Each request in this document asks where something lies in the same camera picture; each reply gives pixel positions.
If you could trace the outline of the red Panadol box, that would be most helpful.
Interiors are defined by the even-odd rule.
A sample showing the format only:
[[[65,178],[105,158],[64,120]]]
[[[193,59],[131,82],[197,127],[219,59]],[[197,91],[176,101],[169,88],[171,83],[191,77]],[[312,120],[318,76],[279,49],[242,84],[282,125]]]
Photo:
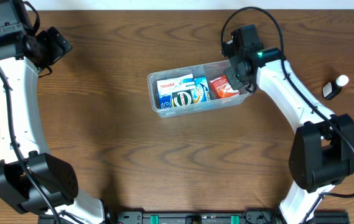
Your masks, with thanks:
[[[210,88],[218,99],[229,98],[240,94],[239,90],[232,89],[225,74],[221,75],[218,78],[210,80]]]

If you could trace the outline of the blue Kool Fever box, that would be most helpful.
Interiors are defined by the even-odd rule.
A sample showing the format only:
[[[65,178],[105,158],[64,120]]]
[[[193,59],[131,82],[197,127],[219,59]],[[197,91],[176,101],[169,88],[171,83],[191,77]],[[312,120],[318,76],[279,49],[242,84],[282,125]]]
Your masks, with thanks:
[[[193,96],[192,104],[210,101],[212,98],[210,95],[207,78],[206,77],[194,78],[194,82],[195,82],[195,87],[191,89],[192,96]],[[164,95],[164,96],[158,95],[158,97],[159,97],[159,104],[161,109],[173,107],[172,94]]]

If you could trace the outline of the green round-logo box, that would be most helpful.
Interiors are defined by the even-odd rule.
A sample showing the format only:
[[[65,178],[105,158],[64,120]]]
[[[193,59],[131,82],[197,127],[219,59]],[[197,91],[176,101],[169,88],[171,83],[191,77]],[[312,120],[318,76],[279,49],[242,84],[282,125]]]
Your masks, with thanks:
[[[191,90],[178,91],[172,94],[173,107],[187,106],[193,103]]]

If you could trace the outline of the clear plastic container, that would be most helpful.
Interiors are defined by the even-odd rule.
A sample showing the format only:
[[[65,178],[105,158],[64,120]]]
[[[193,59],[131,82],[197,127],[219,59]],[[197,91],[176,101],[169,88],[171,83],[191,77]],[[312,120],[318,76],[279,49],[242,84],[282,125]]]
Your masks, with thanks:
[[[157,113],[159,117],[169,118],[173,116],[216,110],[242,104],[242,102],[244,102],[247,97],[251,96],[251,93],[247,92],[244,88],[239,89],[239,95],[229,98],[217,99],[216,94],[212,91],[212,89],[210,89],[210,95],[212,98],[210,101],[164,109],[162,109],[160,106],[160,98],[157,91],[157,81],[192,74],[194,78],[206,77],[207,81],[209,82],[210,80],[220,77],[224,70],[228,67],[230,67],[229,61],[224,60],[150,73],[147,78],[147,83],[152,109]]]

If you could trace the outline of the white blue Panadol box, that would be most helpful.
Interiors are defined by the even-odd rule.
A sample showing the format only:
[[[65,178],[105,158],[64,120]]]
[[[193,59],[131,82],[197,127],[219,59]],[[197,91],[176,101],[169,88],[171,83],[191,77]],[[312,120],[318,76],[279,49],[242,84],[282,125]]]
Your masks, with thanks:
[[[191,90],[194,87],[195,82],[192,73],[157,81],[157,92],[159,96],[171,95],[182,90]]]

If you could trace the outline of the dark syrup bottle white cap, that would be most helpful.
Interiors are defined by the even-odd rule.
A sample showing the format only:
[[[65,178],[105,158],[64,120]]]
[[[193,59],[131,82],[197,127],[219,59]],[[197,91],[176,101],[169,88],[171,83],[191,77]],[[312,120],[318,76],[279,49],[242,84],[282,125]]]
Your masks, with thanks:
[[[326,100],[331,100],[335,98],[342,90],[342,88],[347,85],[349,78],[346,75],[340,75],[336,80],[328,82],[322,88],[322,96]]]

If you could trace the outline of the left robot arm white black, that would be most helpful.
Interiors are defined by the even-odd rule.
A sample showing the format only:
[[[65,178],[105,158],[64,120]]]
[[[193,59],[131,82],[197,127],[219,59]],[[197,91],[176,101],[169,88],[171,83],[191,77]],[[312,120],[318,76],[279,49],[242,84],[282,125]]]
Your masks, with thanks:
[[[78,186],[73,167],[53,156],[37,99],[42,70],[72,46],[54,27],[0,27],[0,199],[52,223],[105,223],[103,202]]]

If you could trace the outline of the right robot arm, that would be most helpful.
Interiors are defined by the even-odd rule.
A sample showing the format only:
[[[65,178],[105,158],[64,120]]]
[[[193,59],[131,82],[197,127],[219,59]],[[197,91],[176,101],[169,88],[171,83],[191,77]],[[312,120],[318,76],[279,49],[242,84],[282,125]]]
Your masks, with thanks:
[[[279,204],[273,223],[308,223],[333,188],[354,173],[354,122],[319,102],[292,71],[277,48],[223,50],[225,70],[234,89],[259,88],[281,110],[294,131],[289,156],[293,183]]]

